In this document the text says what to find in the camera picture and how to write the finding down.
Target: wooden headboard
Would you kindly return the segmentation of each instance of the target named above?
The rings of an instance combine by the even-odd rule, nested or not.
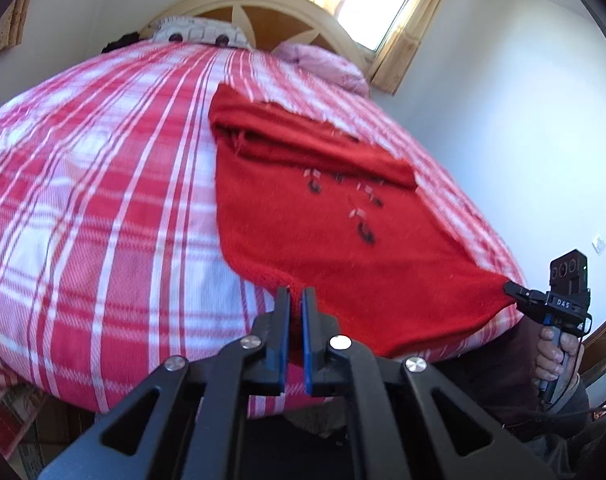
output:
[[[155,16],[141,30],[149,37],[152,23],[167,16],[200,16],[232,22],[261,50],[282,41],[306,43],[339,54],[365,70],[365,58],[349,34],[325,9],[308,0],[183,0]]]

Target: pink and white plaid blanket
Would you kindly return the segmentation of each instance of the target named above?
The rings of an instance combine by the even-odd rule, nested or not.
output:
[[[107,411],[171,354],[211,356],[273,308],[225,264],[208,106],[225,81],[407,158],[420,194],[479,266],[522,282],[510,251],[425,150],[372,101],[262,52],[140,43],[0,109],[0,387],[18,376]],[[439,360],[520,319],[508,307]],[[290,367],[278,399],[305,403]]]

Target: human hand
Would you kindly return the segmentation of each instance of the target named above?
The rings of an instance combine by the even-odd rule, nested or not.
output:
[[[541,329],[536,348],[536,367],[534,376],[544,381],[556,381],[560,378],[557,388],[563,391],[565,386],[573,379],[570,377],[573,370],[578,370],[584,348],[579,344],[579,339],[568,333],[561,335],[561,348],[552,343],[554,333],[548,326]],[[569,361],[563,369],[563,352],[569,356]]]

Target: pillow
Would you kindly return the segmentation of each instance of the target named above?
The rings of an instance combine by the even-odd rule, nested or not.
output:
[[[338,54],[333,54],[319,46],[288,43],[287,41],[272,50],[272,54],[283,61],[294,63],[348,92],[363,97],[369,96],[368,82],[361,69]]]
[[[234,48],[252,48],[243,31],[233,23],[209,18],[169,16],[152,24],[152,41],[189,41]]]

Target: red garment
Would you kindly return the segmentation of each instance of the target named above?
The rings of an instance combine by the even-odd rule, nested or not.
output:
[[[291,286],[294,320],[301,290],[313,286],[319,309],[336,316],[344,334],[393,356],[461,340],[512,303],[506,278],[480,269],[414,193],[406,161],[224,84],[209,120],[222,253],[272,293]],[[320,178],[304,176],[306,169]],[[350,218],[357,209],[364,219]],[[361,221],[373,243],[359,234]]]

